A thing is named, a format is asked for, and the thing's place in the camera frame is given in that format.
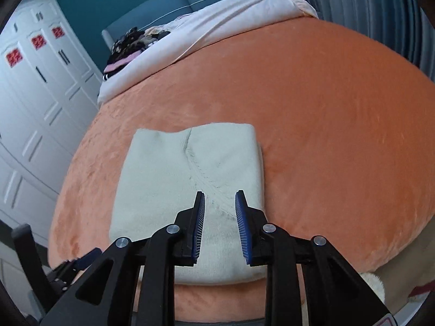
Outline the cream fluffy rug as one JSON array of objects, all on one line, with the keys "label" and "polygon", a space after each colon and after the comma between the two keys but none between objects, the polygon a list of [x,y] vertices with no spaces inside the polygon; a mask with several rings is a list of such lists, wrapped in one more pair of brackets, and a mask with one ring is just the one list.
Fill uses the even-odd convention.
[{"label": "cream fluffy rug", "polygon": [[377,297],[382,302],[385,302],[386,301],[386,292],[385,292],[384,284],[381,281],[381,279],[379,277],[377,277],[377,275],[370,273],[370,272],[361,273],[360,276],[367,283],[367,285],[370,287],[370,289],[373,290],[373,292],[375,292]]}]

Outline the cream knit cardigan red buttons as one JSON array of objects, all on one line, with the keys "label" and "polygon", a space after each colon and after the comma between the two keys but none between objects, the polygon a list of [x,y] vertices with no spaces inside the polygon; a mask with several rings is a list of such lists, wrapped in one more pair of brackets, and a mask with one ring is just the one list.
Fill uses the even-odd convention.
[{"label": "cream knit cardigan red buttons", "polygon": [[265,277],[265,267],[244,259],[235,194],[264,208],[262,152],[250,124],[212,123],[176,133],[135,132],[116,189],[109,239],[146,239],[175,221],[178,212],[205,195],[198,262],[178,267],[175,281],[196,286],[246,283]]}]

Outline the white panelled wardrobe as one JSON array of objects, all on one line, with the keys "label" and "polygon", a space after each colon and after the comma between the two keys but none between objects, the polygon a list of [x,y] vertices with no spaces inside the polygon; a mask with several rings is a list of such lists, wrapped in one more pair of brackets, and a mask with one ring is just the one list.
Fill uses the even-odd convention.
[{"label": "white panelled wardrobe", "polygon": [[42,246],[101,81],[56,0],[16,7],[1,32],[1,220]]}]

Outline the dark clothes pile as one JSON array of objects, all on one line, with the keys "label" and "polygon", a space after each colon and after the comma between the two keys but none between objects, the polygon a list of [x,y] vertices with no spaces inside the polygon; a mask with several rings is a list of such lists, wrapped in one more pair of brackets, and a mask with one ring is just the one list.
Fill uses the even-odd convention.
[{"label": "dark clothes pile", "polygon": [[132,60],[137,58],[146,49],[163,39],[170,30],[151,28],[150,31],[139,31],[136,27],[125,33],[111,47],[111,54],[102,73],[102,80],[107,81],[119,73]]}]

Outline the white folded duvet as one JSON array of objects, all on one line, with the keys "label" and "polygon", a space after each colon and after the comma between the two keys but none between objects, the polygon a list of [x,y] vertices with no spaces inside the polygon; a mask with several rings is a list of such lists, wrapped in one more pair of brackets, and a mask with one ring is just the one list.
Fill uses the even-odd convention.
[{"label": "white folded duvet", "polygon": [[244,32],[318,14],[305,0],[221,0],[168,23],[173,29],[104,81],[99,106],[205,46]]}]

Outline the orange plush bed blanket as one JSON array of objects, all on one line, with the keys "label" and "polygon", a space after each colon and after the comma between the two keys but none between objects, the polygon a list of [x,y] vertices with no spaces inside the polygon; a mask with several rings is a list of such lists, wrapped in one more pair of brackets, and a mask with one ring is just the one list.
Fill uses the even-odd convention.
[{"label": "orange plush bed blanket", "polygon": [[108,246],[137,129],[211,122],[255,127],[268,219],[325,236],[359,272],[393,261],[434,216],[434,83],[362,34],[295,18],[205,47],[100,108],[58,198],[50,266]]}]

